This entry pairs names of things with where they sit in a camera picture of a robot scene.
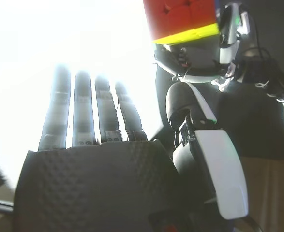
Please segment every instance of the brown surface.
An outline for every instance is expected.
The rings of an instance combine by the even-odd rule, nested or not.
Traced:
[[[249,213],[264,232],[284,232],[284,160],[241,158]]]

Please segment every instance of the rubik's cube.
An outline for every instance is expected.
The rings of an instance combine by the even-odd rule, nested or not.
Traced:
[[[215,0],[143,0],[156,44],[179,44],[219,33]]]

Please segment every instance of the textured grip surface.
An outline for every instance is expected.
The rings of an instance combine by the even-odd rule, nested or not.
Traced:
[[[15,232],[150,232],[149,215],[180,209],[177,171],[159,141],[29,152]]]

